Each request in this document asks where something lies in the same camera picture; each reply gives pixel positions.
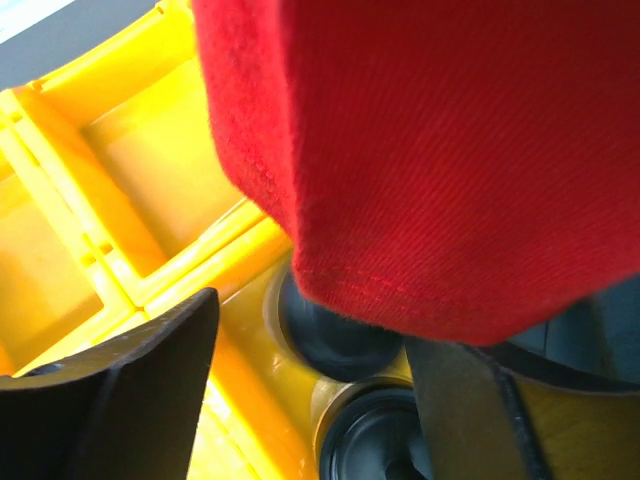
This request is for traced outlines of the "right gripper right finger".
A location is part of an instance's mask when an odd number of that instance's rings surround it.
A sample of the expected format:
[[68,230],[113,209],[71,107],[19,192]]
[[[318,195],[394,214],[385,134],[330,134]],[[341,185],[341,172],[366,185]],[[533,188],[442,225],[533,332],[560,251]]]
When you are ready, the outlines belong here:
[[548,479],[514,379],[475,349],[405,339],[435,479]]

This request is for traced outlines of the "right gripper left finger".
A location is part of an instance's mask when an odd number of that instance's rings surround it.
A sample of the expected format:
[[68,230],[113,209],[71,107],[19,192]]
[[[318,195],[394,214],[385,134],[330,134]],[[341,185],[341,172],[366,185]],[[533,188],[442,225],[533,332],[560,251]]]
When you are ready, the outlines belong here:
[[94,347],[2,377],[2,478],[186,478],[219,315],[205,288]]

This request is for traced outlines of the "black lid spice shaker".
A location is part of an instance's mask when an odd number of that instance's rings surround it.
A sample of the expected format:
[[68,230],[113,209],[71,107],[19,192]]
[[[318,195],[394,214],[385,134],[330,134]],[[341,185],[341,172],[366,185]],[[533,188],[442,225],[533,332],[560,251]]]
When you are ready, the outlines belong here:
[[431,479],[412,385],[392,377],[320,381],[311,398],[312,449],[321,479]]
[[384,371],[403,345],[396,332],[344,317],[306,298],[289,263],[276,268],[262,313],[266,330],[285,355],[343,383]]

